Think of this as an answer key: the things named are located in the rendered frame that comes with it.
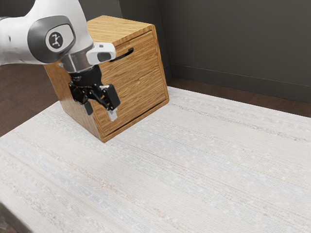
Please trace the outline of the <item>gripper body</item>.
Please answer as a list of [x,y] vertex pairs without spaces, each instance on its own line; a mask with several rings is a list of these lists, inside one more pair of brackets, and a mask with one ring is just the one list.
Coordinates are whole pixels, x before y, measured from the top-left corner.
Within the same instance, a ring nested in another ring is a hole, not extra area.
[[99,65],[80,73],[70,73],[69,76],[71,78],[69,89],[73,98],[78,98],[82,94],[82,88],[91,88],[100,98],[103,96],[99,88],[102,85],[102,72]]

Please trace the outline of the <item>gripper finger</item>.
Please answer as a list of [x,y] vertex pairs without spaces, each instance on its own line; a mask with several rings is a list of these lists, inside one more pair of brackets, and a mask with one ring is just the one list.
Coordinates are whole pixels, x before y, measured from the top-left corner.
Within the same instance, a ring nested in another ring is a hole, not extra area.
[[114,85],[93,85],[88,93],[90,99],[97,101],[107,110],[110,121],[117,119],[116,111],[121,101]]
[[88,97],[86,95],[86,91],[75,85],[70,86],[70,92],[74,101],[79,102],[80,105],[84,108],[87,115],[93,114],[93,108],[88,101]]

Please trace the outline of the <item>wooden drawer cabinet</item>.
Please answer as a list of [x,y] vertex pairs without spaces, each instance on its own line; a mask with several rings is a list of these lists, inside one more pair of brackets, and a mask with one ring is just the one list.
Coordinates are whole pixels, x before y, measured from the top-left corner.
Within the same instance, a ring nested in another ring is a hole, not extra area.
[[121,101],[111,121],[103,106],[92,100],[87,115],[69,90],[70,76],[59,62],[46,65],[63,110],[103,142],[128,129],[169,102],[156,28],[153,24],[100,16],[87,23],[95,42],[110,42],[118,59],[100,64],[102,83],[114,85]]

